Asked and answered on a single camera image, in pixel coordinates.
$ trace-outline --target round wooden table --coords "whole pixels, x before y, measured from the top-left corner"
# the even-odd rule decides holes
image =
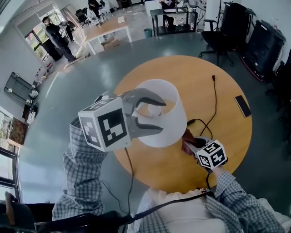
[[[238,84],[221,68],[200,58],[191,56],[167,56],[145,62],[132,70],[118,85],[115,94],[135,89],[148,79],[164,79],[178,89],[187,115],[187,120],[200,118],[208,122],[215,111],[215,93],[212,76],[216,76],[217,114],[209,124],[213,139],[225,148],[228,162],[223,167],[234,172],[248,150],[252,121],[245,118],[235,97],[246,97]],[[204,125],[196,121],[188,127],[194,136],[199,136]],[[210,137],[206,129],[203,136]],[[138,138],[128,148],[135,178],[144,184],[166,192],[186,193],[206,186],[207,172],[197,160],[181,150],[182,141],[166,147],[153,148]],[[122,166],[129,172],[130,165],[124,150],[114,151]],[[216,185],[213,174],[210,186]]]

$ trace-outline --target black cable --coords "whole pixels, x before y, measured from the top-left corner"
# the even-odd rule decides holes
[[[198,199],[198,198],[201,198],[201,197],[205,197],[205,196],[210,196],[210,197],[213,197],[214,194],[213,192],[209,191],[209,192],[205,192],[203,194],[200,194],[200,195],[196,195],[196,196],[193,196],[193,197],[190,197],[190,198],[185,198],[185,199],[178,199],[178,200],[173,200],[173,201],[170,201],[170,202],[167,202],[167,203],[164,203],[164,204],[161,204],[161,205],[158,205],[158,206],[155,206],[151,209],[148,209],[148,210],[145,210],[144,212],[142,213],[138,213],[136,214],[131,221],[136,221],[136,220],[139,220],[141,218],[144,218],[145,216],[165,207],[165,206],[168,206],[170,204],[174,204],[174,203],[181,203],[181,202],[188,202],[188,201],[192,201],[192,200],[195,200],[195,199]]]
[[[206,125],[205,124],[205,122],[204,121],[202,121],[201,119],[196,119],[196,120],[199,120],[199,121],[201,121],[204,125],[205,125],[205,127],[209,130],[209,132],[211,133],[211,140],[213,139],[213,134],[212,134],[212,131],[210,130],[210,128],[208,127],[208,125]]]
[[[107,191],[111,194],[111,196],[112,196],[116,201],[118,201],[119,209],[120,209],[123,213],[127,214],[127,212],[125,212],[125,211],[122,210],[122,208],[121,208],[121,204],[120,204],[120,200],[119,200],[116,196],[113,195],[113,193],[112,193],[112,192],[110,191],[110,189],[109,189],[109,188],[104,184],[103,181],[100,181],[100,182],[105,186],[105,188],[106,188]]]
[[[208,182],[208,178],[209,178],[209,176],[210,176],[210,173],[209,173],[209,174],[207,175],[207,177],[206,177],[206,183],[207,183],[207,187],[208,187],[208,189],[211,190],[210,185],[209,185],[209,182]]]
[[[213,79],[213,83],[214,83],[214,92],[215,92],[215,112],[214,112],[213,117],[210,119],[210,121],[208,121],[208,123],[206,124],[206,126],[202,130],[200,136],[202,135],[202,133],[204,132],[204,130],[207,128],[207,126],[209,125],[209,123],[212,121],[212,119],[215,117],[216,112],[217,112],[217,95],[216,95],[216,88],[215,88],[215,75],[212,76],[212,79]]]
[[[190,4],[189,4],[190,5]],[[202,5],[202,1],[200,2],[200,5],[196,6],[196,7],[200,7]],[[190,5],[191,6],[191,5]],[[192,6],[191,6],[192,7]],[[193,7],[192,7],[193,8]]]
[[[132,166],[132,163],[131,163],[131,159],[129,157],[129,154],[128,154],[128,151],[127,151],[127,148],[124,148],[125,149],[125,152],[126,152],[126,155],[127,155],[127,158],[128,158],[128,161],[129,161],[129,164],[130,164],[130,168],[131,168],[131,184],[130,184],[130,189],[129,189],[129,192],[128,192],[128,196],[127,196],[127,202],[128,202],[128,215],[130,215],[130,194],[131,194],[131,191],[132,191],[132,186],[133,186],[133,178],[134,178],[134,173],[133,173],[133,166]],[[126,225],[124,225],[123,229],[122,229],[122,233],[125,232],[125,228],[126,228]]]

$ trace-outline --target smartphone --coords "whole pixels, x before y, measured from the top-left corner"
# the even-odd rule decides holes
[[[236,102],[238,106],[240,107],[242,113],[244,114],[245,117],[249,117],[251,115],[251,110],[246,104],[246,101],[242,96],[237,96],[236,97]]]

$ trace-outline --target white table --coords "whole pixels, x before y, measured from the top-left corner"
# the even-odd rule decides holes
[[[93,25],[91,26],[90,30],[87,33],[87,37],[86,37],[86,42],[88,43],[88,46],[90,47],[90,49],[92,50],[92,53],[95,55],[96,51],[94,50],[91,42],[94,39],[98,39],[98,41],[101,43],[100,37],[107,35],[109,33],[112,32],[116,32],[119,30],[125,29],[129,42],[132,42],[131,40],[131,36],[129,33],[129,29],[128,29],[128,24],[126,22],[126,18],[125,18],[125,22],[123,23],[118,23],[117,18],[112,18],[109,20],[106,20],[102,25],[98,26],[98,25]]]

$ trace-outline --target gray floor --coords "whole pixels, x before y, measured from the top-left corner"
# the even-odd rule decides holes
[[[101,93],[113,91],[128,72],[143,62],[171,55],[197,57],[205,48],[199,33],[138,40],[91,56],[68,67],[55,79],[47,80],[38,97],[39,113],[29,127],[20,151],[23,200],[27,203],[55,202],[61,194],[64,182],[62,152],[69,143],[69,123],[79,110],[91,104]],[[257,198],[267,198],[276,211],[289,214],[290,145],[283,142],[287,130],[278,121],[280,113],[276,112],[276,100],[265,95],[266,84],[250,74],[236,53],[231,53],[231,57],[235,66],[230,67],[229,61],[222,57],[221,68],[240,85],[253,114],[251,144],[234,175],[248,193]],[[203,59],[216,61],[214,55],[204,55]],[[103,163],[101,179],[127,209],[130,176],[113,154],[108,155]],[[146,189],[135,180],[130,198],[134,211]],[[118,210],[117,202],[107,191],[104,192],[103,203],[107,210]]]

